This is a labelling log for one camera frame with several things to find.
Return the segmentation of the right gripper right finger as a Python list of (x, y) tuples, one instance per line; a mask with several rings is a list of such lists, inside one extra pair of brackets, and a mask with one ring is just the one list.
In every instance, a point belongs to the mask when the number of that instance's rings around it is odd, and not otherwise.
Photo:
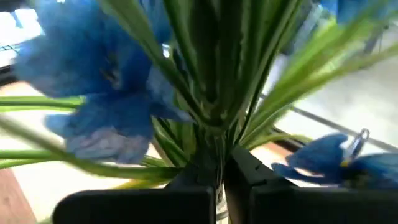
[(232, 224), (398, 224), (398, 190), (298, 187), (241, 147), (224, 187)]

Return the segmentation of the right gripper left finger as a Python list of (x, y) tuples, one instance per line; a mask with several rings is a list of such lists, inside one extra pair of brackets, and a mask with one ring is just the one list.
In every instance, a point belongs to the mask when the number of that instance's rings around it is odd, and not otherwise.
[(53, 224), (215, 224), (215, 183), (178, 176), (162, 189), (86, 190), (61, 200)]

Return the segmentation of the blue artificial flower bunch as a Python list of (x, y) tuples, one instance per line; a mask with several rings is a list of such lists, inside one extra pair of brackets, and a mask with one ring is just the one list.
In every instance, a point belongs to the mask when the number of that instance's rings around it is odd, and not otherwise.
[(348, 49), (398, 14), (396, 0), (343, 0), (260, 99), (304, 0), (35, 0), (42, 32), (17, 54), (17, 78), (39, 97), (0, 107), (65, 108), (45, 125), (59, 144), (0, 116), (35, 146), (0, 151), (0, 169), (62, 161), (91, 174), (161, 184), (194, 166), (222, 183), (235, 147), (254, 149), (291, 104), (331, 80), (398, 54)]
[(398, 153), (383, 152), (362, 156), (369, 138), (362, 129), (347, 148), (343, 133), (318, 138), (285, 158), (286, 163), (272, 163), (272, 170), (287, 179), (348, 189), (398, 190)]

